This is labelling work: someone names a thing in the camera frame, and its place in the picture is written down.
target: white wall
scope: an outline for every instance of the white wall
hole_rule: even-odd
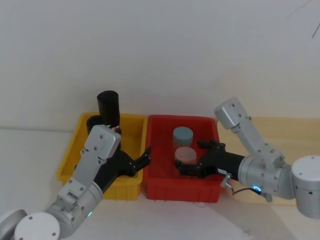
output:
[[[103,90],[124,113],[320,117],[320,2],[2,0],[0,126],[71,130]]]

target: white table surface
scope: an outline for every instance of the white table surface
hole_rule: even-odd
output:
[[[69,132],[0,129],[0,214],[41,212],[56,199],[56,172]],[[103,200],[68,240],[318,240],[320,221],[295,207],[218,203]]]

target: yellow plastic bin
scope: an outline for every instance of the yellow plastic bin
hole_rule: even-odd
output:
[[[80,160],[81,149],[84,148],[87,132],[87,120],[96,112],[83,113],[72,135],[69,146],[59,166],[56,178],[63,184],[71,178],[75,165]],[[148,117],[135,114],[121,114],[120,128],[121,149],[133,159],[137,159],[145,151]],[[141,191],[140,185],[143,178],[143,170],[134,177],[120,176],[104,193],[104,199],[137,200]]]

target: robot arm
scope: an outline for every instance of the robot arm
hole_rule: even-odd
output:
[[[133,160],[118,147],[121,136],[106,125],[92,128],[81,159],[56,201],[45,211],[15,211],[0,221],[0,240],[59,240],[71,236],[121,176],[133,177],[151,162],[151,148]]]
[[[235,97],[219,105],[214,113],[225,129],[237,134],[249,155],[226,152],[223,143],[199,142],[199,147],[208,149],[207,153],[197,164],[175,161],[180,174],[200,178],[219,174],[224,176],[222,187],[234,193],[228,183],[233,179],[268,202],[272,201],[272,196],[287,200],[296,198],[297,208],[303,215],[320,219],[320,156],[306,156],[292,166],[287,164],[282,152],[262,139]]]

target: red plastic bin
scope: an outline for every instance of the red plastic bin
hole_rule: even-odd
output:
[[[216,203],[221,193],[222,177],[211,175],[200,179],[181,176],[174,165],[173,131],[177,127],[193,131],[192,148],[197,161],[206,152],[199,140],[219,142],[217,123],[209,117],[151,115],[148,119],[146,146],[152,146],[151,164],[144,169],[143,182],[148,199]]]

